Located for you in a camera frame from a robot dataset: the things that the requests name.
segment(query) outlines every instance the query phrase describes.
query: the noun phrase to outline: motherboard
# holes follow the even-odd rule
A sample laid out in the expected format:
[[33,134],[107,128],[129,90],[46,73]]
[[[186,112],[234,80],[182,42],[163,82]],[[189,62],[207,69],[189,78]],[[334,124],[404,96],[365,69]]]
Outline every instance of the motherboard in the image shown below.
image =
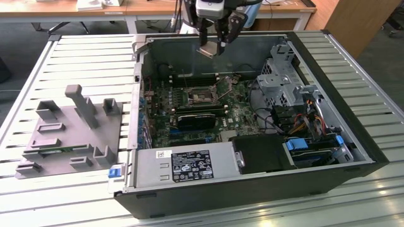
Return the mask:
[[258,116],[249,103],[251,80],[241,75],[146,80],[153,147],[227,142],[259,134]]

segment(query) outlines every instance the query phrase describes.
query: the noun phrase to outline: white label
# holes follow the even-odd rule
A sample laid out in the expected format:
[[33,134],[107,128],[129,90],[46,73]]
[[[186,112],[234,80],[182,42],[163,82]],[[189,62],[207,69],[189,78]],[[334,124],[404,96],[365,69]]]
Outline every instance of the white label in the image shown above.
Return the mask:
[[125,14],[123,12],[106,12],[106,14]]
[[171,157],[173,150],[159,150],[157,151],[157,158]]

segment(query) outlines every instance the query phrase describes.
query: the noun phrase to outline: floor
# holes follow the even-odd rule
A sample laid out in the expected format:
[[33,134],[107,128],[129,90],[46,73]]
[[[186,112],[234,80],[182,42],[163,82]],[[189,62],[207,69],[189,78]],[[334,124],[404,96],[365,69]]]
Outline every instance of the floor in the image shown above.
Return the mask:
[[[0,56],[14,73],[11,79],[0,83],[2,90],[19,90],[25,86],[27,77],[35,66],[42,50],[47,44],[47,29],[57,23],[43,23],[45,31],[38,32],[29,23],[0,24]],[[94,35],[125,34],[129,32],[125,22],[86,22]],[[165,28],[167,21],[154,24]],[[139,33],[155,33],[146,24],[139,22]],[[389,37],[390,28],[386,27],[377,34],[373,43],[361,55],[358,62],[374,77],[385,91],[389,93],[398,105],[404,109],[404,32],[395,38]],[[81,23],[71,23],[62,28],[59,35],[85,35]],[[13,107],[19,92],[0,92],[0,125]]]

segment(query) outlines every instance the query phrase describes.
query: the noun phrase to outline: power supply label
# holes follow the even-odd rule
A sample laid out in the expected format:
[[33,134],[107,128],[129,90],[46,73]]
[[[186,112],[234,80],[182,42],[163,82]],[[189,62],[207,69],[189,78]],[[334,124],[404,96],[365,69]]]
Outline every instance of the power supply label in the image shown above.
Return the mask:
[[211,155],[209,150],[173,153],[173,180],[179,182],[214,178]]

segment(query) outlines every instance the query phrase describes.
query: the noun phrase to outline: slotted metal platform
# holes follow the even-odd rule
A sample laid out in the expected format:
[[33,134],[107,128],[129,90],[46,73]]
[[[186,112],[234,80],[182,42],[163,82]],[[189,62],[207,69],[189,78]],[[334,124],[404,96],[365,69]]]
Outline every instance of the slotted metal platform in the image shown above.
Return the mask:
[[[109,193],[107,171],[18,180],[41,100],[73,105],[67,84],[81,84],[94,103],[125,102],[119,162],[129,158],[134,61],[131,35],[63,36],[49,42],[11,113],[0,128],[2,226],[402,226],[404,225],[403,112],[331,35],[299,32],[329,78],[365,124],[391,164],[327,194],[233,209],[139,221]],[[303,72],[313,81],[305,68]]]

